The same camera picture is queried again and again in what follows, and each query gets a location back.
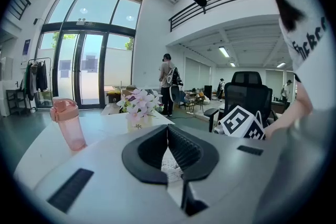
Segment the ceiling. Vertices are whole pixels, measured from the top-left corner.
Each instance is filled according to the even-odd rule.
[[[238,67],[273,69],[285,62],[283,68],[292,69],[292,61],[277,19],[212,30],[174,45],[177,48],[180,46],[207,58],[218,67],[230,67],[230,63],[234,62]],[[221,46],[226,49],[229,58],[221,53]]]

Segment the black jacket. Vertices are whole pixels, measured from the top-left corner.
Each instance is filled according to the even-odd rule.
[[[41,92],[47,90],[48,88],[48,80],[47,80],[47,69],[46,62],[38,63],[37,66],[37,74],[36,74],[36,89],[40,89]]]

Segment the wall sign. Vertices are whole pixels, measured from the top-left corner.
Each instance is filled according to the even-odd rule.
[[[28,60],[27,57],[28,57],[29,44],[30,44],[30,39],[27,39],[23,46],[22,62],[26,62]]]
[[[85,22],[84,25],[85,25],[85,26],[95,26],[96,23],[93,23],[93,22]]]

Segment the pink water bottle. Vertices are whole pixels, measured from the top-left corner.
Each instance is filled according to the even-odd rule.
[[[77,103],[68,98],[54,97],[50,109],[51,119],[58,123],[65,141],[73,151],[85,147],[85,139],[79,123]]]

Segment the tree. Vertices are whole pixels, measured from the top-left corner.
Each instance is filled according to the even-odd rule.
[[[59,32],[55,32],[54,35],[52,36],[52,44],[51,44],[52,48],[56,48],[58,36],[59,36]],[[75,38],[76,38],[75,34],[64,34],[63,35],[63,39],[75,39]]]
[[[132,50],[133,49],[133,38],[130,38],[130,40],[125,43],[126,50]]]

